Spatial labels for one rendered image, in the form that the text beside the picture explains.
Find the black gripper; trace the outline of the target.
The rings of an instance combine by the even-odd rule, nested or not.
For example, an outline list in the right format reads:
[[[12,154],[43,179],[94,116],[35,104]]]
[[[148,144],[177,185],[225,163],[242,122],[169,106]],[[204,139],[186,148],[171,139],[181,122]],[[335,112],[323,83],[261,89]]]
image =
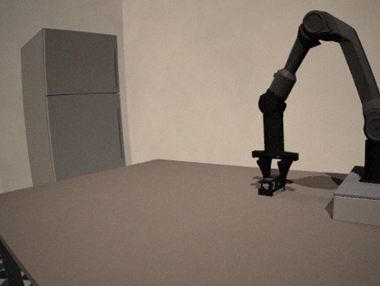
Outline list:
[[[256,161],[261,169],[264,179],[271,176],[270,170],[272,159],[277,159],[280,160],[277,162],[279,170],[279,184],[285,184],[287,173],[292,165],[292,162],[299,160],[298,153],[295,154],[293,152],[286,152],[287,151],[284,151],[284,136],[264,137],[264,150],[252,151],[252,158],[259,158]],[[264,157],[262,155],[269,157]]]

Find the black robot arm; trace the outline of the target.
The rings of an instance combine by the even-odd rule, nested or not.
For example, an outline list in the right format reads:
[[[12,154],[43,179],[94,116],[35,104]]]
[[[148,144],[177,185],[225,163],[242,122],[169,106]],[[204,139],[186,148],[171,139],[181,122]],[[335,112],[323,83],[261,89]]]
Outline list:
[[[304,16],[287,63],[274,73],[267,92],[259,97],[264,137],[284,136],[285,100],[297,81],[295,73],[309,49],[320,45],[320,40],[340,43],[362,103],[367,140],[364,176],[359,182],[380,184],[380,92],[356,30],[328,12],[314,10]]]

